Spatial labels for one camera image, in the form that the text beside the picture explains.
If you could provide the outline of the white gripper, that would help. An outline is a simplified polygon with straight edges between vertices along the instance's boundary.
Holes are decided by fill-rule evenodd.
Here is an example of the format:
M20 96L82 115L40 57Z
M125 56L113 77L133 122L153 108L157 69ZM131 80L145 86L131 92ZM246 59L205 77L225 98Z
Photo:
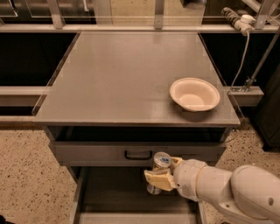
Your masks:
M207 163L195 159L184 160L182 157L171 157L171 169L144 171L146 181L164 191L171 191L177 188L180 196L198 201L196 192L197 177Z

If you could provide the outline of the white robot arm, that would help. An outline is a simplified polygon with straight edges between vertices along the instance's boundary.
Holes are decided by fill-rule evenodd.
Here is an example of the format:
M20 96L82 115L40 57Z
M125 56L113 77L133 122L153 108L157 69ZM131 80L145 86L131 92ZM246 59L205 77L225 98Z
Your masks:
M235 224L280 224L280 179L246 164L226 171L196 159L157 154L146 181L196 202L205 201Z

